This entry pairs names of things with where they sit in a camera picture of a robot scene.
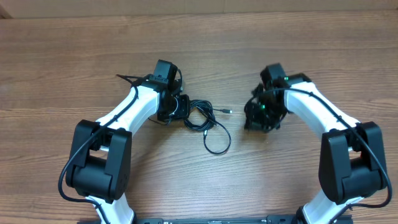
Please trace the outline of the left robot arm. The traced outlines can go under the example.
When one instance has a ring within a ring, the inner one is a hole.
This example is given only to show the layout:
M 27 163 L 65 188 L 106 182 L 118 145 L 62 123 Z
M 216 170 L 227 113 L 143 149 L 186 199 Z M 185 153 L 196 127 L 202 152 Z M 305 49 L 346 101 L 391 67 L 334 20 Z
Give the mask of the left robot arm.
M 90 203 L 97 223 L 134 223 L 125 191 L 131 172 L 132 137 L 152 115 L 160 121 L 187 115 L 188 100 L 181 96 L 183 77 L 171 62 L 159 60 L 153 73 L 144 77 L 124 75 L 131 85 L 128 96 L 110 113 L 96 121 L 81 120 L 74 131 L 70 157 L 58 187 L 76 190 L 77 203 Z

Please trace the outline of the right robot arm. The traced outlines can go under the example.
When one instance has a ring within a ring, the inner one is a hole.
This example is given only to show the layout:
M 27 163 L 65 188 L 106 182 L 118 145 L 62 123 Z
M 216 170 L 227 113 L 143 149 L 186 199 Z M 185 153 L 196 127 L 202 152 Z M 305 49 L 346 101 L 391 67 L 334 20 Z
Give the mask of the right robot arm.
M 288 76 L 268 65 L 244 106 L 245 129 L 265 133 L 297 115 L 321 141 L 319 193 L 294 215 L 269 215 L 267 223 L 352 223 L 347 210 L 382 208 L 392 200 L 382 131 L 339 110 L 303 73 Z

